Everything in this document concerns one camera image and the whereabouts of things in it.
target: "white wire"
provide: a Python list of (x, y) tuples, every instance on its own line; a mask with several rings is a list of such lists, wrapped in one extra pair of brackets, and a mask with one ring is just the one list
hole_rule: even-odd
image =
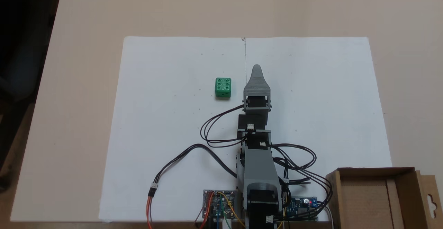
[(328, 213), (329, 213), (329, 220), (331, 221), (332, 229), (334, 229), (334, 220), (332, 219), (332, 213), (331, 213), (331, 210), (329, 210), (329, 207), (328, 207), (328, 206), (325, 206), (325, 208), (326, 208), (326, 210), (327, 210)]

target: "blue circuit board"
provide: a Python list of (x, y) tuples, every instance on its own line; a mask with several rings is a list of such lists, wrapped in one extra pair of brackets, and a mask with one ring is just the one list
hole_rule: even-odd
[(300, 213), (307, 213), (310, 210), (314, 210), (318, 207), (317, 197), (301, 197), (293, 196), (291, 204), (286, 208), (286, 216), (296, 216)]
[[(236, 190), (203, 190), (203, 213), (201, 213), (201, 217), (204, 218), (206, 216), (206, 212), (208, 210), (207, 204), (208, 204), (208, 198), (211, 192), (214, 194), (217, 194), (218, 192), (222, 192), (226, 195), (228, 200), (231, 202), (231, 206), (234, 209), (238, 209), (237, 207), (237, 191)], [(225, 214), (220, 213), (220, 202), (223, 203), (223, 208), (225, 210)], [(228, 205), (228, 201), (224, 197), (220, 197), (220, 195), (214, 195), (211, 201), (211, 205), (214, 207), (214, 213), (213, 216), (225, 216), (227, 219), (234, 219), (234, 213), (231, 211), (231, 208)]]

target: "cardboard box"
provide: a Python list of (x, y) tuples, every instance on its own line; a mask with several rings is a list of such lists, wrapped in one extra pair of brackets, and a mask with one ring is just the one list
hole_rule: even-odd
[[(433, 175), (420, 175), (413, 167), (338, 168), (326, 178), (332, 184), (335, 229), (443, 228)], [(433, 216), (428, 195), (436, 206)]]

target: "table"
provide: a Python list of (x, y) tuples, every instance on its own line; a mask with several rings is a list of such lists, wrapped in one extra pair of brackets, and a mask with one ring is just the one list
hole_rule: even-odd
[(394, 166), (443, 193), (443, 0), (60, 0), (13, 221), (99, 221), (125, 36), (367, 36)]

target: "robotic arm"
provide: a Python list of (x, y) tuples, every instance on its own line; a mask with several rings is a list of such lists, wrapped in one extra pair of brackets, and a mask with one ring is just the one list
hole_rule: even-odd
[(245, 225), (246, 229), (273, 229), (273, 217), (282, 211), (282, 196), (269, 147), (271, 131), (265, 129), (272, 107), (271, 88), (258, 64), (244, 88), (243, 106), (237, 138), (245, 141), (237, 154), (237, 186), (243, 194)]

